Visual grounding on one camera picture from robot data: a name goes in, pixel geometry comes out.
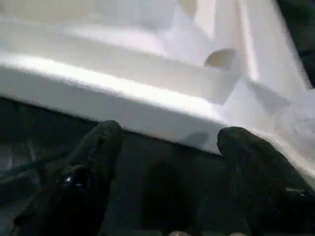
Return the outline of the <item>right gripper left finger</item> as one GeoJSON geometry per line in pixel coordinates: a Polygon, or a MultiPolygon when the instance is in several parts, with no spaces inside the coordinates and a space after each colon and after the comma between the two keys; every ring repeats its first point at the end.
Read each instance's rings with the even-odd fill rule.
{"type": "Polygon", "coordinates": [[[43,186],[14,218],[16,236],[95,236],[108,205],[122,127],[98,123],[69,156],[51,168],[43,186]]]}

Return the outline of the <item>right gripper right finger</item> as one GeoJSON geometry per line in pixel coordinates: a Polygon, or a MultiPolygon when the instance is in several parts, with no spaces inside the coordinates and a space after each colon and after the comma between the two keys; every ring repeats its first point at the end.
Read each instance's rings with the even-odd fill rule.
{"type": "Polygon", "coordinates": [[[231,126],[218,132],[217,147],[252,236],[315,234],[315,191],[271,143],[231,126]]]}

